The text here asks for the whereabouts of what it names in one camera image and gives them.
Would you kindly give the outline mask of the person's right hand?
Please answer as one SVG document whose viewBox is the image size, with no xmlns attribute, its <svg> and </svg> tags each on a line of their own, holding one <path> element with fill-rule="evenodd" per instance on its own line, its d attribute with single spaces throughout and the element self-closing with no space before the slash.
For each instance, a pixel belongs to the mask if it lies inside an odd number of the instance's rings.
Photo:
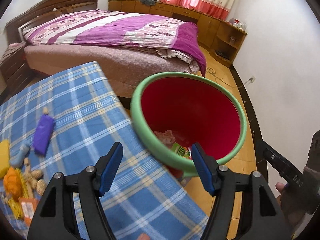
<svg viewBox="0 0 320 240">
<path fill-rule="evenodd" d="M 280 205 L 291 233 L 294 233 L 296 228 L 302 223 L 306 212 L 298 206 L 293 196 L 287 193 L 285 184 L 276 183 L 276 189 L 280 193 L 277 197 L 277 202 Z"/>
</svg>

